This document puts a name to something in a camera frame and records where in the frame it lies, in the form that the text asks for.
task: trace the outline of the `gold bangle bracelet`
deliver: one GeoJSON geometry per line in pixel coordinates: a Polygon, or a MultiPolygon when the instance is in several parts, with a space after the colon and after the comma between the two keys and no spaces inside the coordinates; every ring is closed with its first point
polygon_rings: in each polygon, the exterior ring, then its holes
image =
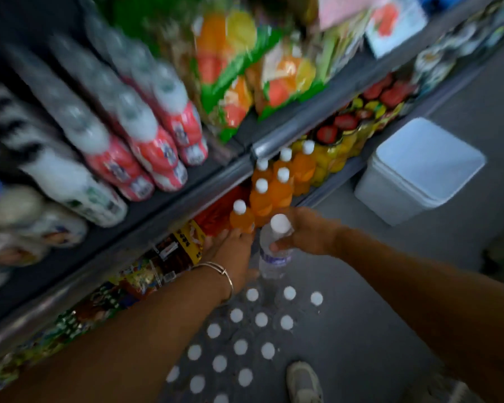
{"type": "Polygon", "coordinates": [[[224,267],[222,267],[220,264],[213,263],[213,262],[200,262],[200,263],[196,264],[195,266],[193,266],[192,270],[194,270],[196,267],[200,267],[200,266],[210,267],[211,269],[216,270],[218,274],[220,274],[222,276],[226,276],[226,278],[229,281],[229,286],[232,288],[232,292],[230,293],[228,299],[226,299],[222,302],[222,304],[226,304],[229,300],[232,299],[233,291],[234,291],[233,282],[232,282],[232,279],[229,277],[228,271],[224,267]]]}

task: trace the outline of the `white sneaker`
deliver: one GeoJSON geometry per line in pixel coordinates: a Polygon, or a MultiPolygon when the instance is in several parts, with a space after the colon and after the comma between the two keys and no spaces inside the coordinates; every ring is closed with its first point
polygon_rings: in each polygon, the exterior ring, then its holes
{"type": "Polygon", "coordinates": [[[306,362],[294,362],[286,371],[291,403],[323,403],[319,378],[306,362]]]}

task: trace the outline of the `gray floor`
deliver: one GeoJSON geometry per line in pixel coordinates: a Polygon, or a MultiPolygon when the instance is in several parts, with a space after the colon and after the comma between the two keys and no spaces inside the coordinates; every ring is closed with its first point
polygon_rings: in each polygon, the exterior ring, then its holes
{"type": "MultiPolygon", "coordinates": [[[[431,120],[482,150],[488,160],[449,203],[392,228],[360,203],[346,184],[317,209],[323,216],[365,230],[398,249],[476,271],[481,266],[482,249],[504,231],[504,49],[431,120]]],[[[274,306],[276,289],[261,283],[266,297],[262,308],[267,308],[271,318],[280,308],[293,315],[297,322],[293,332],[282,332],[276,326],[258,331],[253,324],[258,309],[241,304],[256,339],[253,354],[244,360],[230,359],[226,374],[215,376],[210,368],[212,358],[220,351],[232,354],[225,344],[237,328],[228,328],[220,343],[206,342],[199,334],[197,342],[205,343],[205,353],[195,365],[183,358],[180,388],[186,390],[187,379],[198,373],[206,376],[208,387],[201,397],[178,393],[181,400],[210,401],[215,390],[232,387],[234,401],[239,403],[288,401],[285,367],[303,359],[318,373],[326,403],[396,402],[411,381],[437,362],[417,335],[347,264],[298,253],[288,276],[278,285],[285,283],[296,288],[295,302],[274,306]],[[325,297],[319,310],[309,303],[314,290],[325,297]],[[279,348],[273,362],[265,361],[258,352],[265,339],[279,348]],[[253,387],[246,390],[230,378],[244,366],[254,371],[253,387]]],[[[218,310],[213,318],[217,316],[225,318],[227,311],[218,310]]]]}

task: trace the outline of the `orange drink bottle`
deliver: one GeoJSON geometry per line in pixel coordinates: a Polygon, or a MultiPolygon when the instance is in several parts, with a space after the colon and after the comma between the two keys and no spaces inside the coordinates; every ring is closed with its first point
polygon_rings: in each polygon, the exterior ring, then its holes
{"type": "Polygon", "coordinates": [[[256,186],[256,181],[260,178],[264,178],[266,181],[270,181],[272,178],[272,169],[269,168],[269,160],[266,158],[260,158],[256,161],[256,169],[252,174],[252,187],[256,186]]]}
{"type": "Polygon", "coordinates": [[[285,147],[280,150],[280,159],[276,161],[272,166],[272,177],[273,181],[278,175],[278,170],[281,168],[287,168],[289,170],[289,184],[293,186],[293,164],[291,163],[291,155],[293,152],[291,148],[285,147]]]}
{"type": "Polygon", "coordinates": [[[293,160],[293,173],[295,175],[295,196],[308,193],[310,190],[310,180],[316,171],[316,160],[312,157],[315,143],[306,140],[302,145],[302,152],[295,155],[293,160]]]}
{"type": "Polygon", "coordinates": [[[276,180],[271,182],[269,189],[272,208],[287,208],[293,199],[293,187],[289,184],[289,170],[285,167],[278,170],[276,180]]]}
{"type": "Polygon", "coordinates": [[[233,211],[229,214],[229,224],[232,229],[239,228],[244,233],[252,234],[256,227],[255,219],[254,214],[242,199],[233,203],[233,211]]]}
{"type": "Polygon", "coordinates": [[[256,227],[262,227],[270,220],[272,200],[268,191],[269,183],[265,178],[260,178],[250,192],[250,209],[256,217],[256,227]]]}

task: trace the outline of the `bucket lid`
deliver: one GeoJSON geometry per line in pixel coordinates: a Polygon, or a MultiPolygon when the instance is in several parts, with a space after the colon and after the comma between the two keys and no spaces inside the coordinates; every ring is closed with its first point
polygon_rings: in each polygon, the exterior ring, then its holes
{"type": "Polygon", "coordinates": [[[485,156],[448,131],[416,118],[383,142],[375,158],[413,189],[444,203],[485,165],[485,156]]]}

